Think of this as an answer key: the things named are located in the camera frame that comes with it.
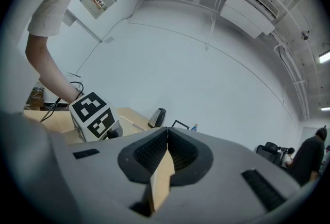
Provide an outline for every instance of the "white t-shirt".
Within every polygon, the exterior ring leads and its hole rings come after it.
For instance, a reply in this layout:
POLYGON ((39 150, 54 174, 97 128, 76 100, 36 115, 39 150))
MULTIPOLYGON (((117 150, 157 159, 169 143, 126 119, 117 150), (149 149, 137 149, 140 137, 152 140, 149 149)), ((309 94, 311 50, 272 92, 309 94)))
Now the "white t-shirt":
POLYGON ((28 31, 35 36, 50 37, 60 33, 64 13, 71 0, 44 0, 34 12, 28 31))
POLYGON ((283 167, 286 167, 285 163, 286 163, 286 162, 290 162, 290 161, 291 161, 290 156, 289 156, 287 153, 284 154, 283 159, 282 159, 282 166, 283 166, 283 167))

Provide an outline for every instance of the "sign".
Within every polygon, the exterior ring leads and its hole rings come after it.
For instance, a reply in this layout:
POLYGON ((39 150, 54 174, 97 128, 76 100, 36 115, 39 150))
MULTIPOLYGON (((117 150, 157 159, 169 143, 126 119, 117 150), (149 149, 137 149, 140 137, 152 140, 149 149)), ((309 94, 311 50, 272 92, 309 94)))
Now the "sign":
POLYGON ((188 130, 189 127, 185 124, 183 124, 182 122, 178 121, 178 120, 175 120, 172 127, 177 127, 179 129, 185 129, 185 130, 188 130))
POLYGON ((100 10, 104 6, 104 3, 102 0, 92 0, 92 1, 95 4, 95 6, 98 8, 98 10, 100 10))

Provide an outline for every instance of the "black slot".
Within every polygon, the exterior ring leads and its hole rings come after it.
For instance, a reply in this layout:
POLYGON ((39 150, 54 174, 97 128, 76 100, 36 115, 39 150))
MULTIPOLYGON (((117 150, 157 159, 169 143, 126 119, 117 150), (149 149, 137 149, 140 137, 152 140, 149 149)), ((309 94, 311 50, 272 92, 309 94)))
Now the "black slot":
POLYGON ((257 170, 247 170, 242 176, 268 211, 285 202, 285 198, 257 170))
POLYGON ((99 151, 97 149, 90 149, 90 150, 85 150, 85 151, 81 151, 81 152, 74 152, 73 155, 76 157, 76 159, 81 159, 81 158, 85 158, 94 154, 99 153, 99 151))

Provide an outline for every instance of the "person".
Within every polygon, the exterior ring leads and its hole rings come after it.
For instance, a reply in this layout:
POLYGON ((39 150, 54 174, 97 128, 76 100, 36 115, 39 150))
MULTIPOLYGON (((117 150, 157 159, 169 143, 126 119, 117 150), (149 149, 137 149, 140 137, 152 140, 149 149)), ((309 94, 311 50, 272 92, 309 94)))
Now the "person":
POLYGON ((288 173, 301 185, 316 179, 324 153, 324 141, 327 136, 325 127, 318 129, 315 136, 306 139, 299 148, 288 173))
POLYGON ((64 77, 52 59, 47 40, 58 35, 64 13, 71 0, 44 0, 34 12, 28 26, 29 37, 25 50, 31 65, 40 74, 40 82, 67 103, 72 103, 79 91, 64 77))
POLYGON ((290 164, 292 163, 291 156, 294 153, 295 149, 294 148, 289 148, 288 153, 285 153, 282 159, 282 167, 289 167, 290 164))

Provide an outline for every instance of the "wooden table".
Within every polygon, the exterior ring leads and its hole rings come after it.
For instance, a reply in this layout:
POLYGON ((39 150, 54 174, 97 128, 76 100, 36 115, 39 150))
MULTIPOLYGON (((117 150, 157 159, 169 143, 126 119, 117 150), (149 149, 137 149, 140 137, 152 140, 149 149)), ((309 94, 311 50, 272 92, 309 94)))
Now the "wooden table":
MULTIPOLYGON (((123 128, 123 136, 149 130, 148 119, 129 107, 117 108, 119 122, 123 128)), ((25 110, 24 115, 28 118, 40 121, 46 114, 46 111, 25 110)), ((82 143, 74 129, 73 121, 69 111, 55 111, 49 119, 42 123, 48 130, 62 133, 67 144, 82 143)), ((173 160, 168 151, 166 151, 157 170, 151 178, 152 192, 154 199, 154 208, 158 210, 165 201, 170 192, 170 176, 174 174, 173 160)))

